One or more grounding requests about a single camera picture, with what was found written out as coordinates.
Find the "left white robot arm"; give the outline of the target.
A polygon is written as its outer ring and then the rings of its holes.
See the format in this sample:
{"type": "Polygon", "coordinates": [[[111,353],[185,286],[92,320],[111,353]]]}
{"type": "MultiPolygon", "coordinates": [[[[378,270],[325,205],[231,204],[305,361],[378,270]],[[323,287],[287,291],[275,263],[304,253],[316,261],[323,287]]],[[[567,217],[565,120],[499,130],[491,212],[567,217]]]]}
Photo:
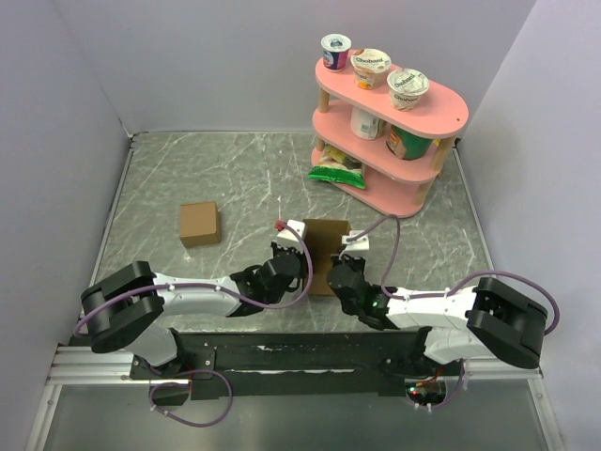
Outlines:
{"type": "Polygon", "coordinates": [[[174,378],[193,363],[179,333],[159,319],[182,315],[243,318],[284,309],[290,294],[305,297],[313,260],[305,246],[273,245],[273,256],[218,279],[186,279],[153,272],[135,261],[81,296],[83,317],[73,331],[96,353],[127,350],[174,378]]]}

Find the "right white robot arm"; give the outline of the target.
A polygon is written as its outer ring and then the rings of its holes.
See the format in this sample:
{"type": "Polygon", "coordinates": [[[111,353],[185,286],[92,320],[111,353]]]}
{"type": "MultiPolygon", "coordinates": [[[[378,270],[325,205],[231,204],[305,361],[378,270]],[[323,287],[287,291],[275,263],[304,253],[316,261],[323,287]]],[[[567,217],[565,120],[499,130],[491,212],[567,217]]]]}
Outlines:
{"type": "Polygon", "coordinates": [[[336,262],[327,282],[345,314],[376,330],[424,334],[410,352],[412,367],[431,374],[462,359],[496,357],[523,369],[540,364],[547,310],[493,277],[458,290],[382,288],[367,282],[361,267],[336,262]]]}

